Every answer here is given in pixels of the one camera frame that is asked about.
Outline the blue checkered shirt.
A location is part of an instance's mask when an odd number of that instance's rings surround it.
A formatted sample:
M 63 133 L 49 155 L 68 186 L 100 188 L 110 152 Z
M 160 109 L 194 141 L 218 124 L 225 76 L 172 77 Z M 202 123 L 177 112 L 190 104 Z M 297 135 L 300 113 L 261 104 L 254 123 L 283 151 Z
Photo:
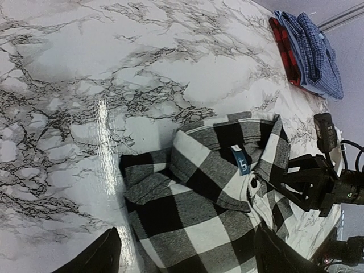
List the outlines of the blue checkered shirt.
M 302 63 L 302 86 L 324 98 L 341 100 L 344 97 L 336 54 L 329 40 L 306 13 L 294 16 L 282 12 L 282 21 L 296 40 Z

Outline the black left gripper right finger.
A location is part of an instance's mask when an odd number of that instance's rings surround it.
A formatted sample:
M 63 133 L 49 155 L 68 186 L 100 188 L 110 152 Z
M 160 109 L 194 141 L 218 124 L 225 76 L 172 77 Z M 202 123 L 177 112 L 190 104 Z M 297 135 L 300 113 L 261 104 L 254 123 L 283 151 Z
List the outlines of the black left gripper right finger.
M 258 226 L 254 250 L 259 273 L 317 273 L 325 272 L 306 260 L 267 226 Z

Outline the black white checkered shirt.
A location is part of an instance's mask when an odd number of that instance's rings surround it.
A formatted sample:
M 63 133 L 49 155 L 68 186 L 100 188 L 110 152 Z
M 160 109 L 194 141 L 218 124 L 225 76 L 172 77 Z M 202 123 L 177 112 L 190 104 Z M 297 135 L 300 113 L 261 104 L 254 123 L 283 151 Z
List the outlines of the black white checkered shirt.
M 271 181 L 290 146 L 281 117 L 243 112 L 186 124 L 170 148 L 123 155 L 123 194 L 144 272 L 255 272 L 254 237 L 294 221 Z

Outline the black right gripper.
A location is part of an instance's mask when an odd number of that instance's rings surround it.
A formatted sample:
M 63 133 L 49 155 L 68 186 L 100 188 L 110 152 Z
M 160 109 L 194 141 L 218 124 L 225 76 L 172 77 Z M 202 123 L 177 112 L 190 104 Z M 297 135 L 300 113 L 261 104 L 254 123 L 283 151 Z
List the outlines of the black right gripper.
M 302 210 L 318 210 L 327 217 L 334 204 L 338 182 L 334 165 L 322 155 L 303 155 L 288 161 L 286 168 L 270 178 L 270 184 Z

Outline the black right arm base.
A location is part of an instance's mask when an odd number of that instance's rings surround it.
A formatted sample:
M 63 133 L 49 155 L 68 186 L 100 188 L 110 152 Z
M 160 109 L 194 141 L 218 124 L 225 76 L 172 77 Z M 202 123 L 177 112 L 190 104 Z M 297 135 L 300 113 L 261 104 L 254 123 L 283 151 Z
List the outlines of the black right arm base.
M 349 237 L 347 241 L 338 240 L 338 228 L 334 227 L 323 248 L 324 264 L 343 264 L 355 267 L 363 264 L 363 236 Z

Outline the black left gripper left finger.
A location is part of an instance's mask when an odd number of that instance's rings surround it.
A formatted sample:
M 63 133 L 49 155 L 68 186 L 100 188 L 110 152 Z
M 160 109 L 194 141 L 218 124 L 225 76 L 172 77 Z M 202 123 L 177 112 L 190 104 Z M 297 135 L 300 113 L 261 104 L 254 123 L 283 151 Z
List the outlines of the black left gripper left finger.
M 118 231 L 112 227 L 53 273 L 118 273 L 121 246 Z

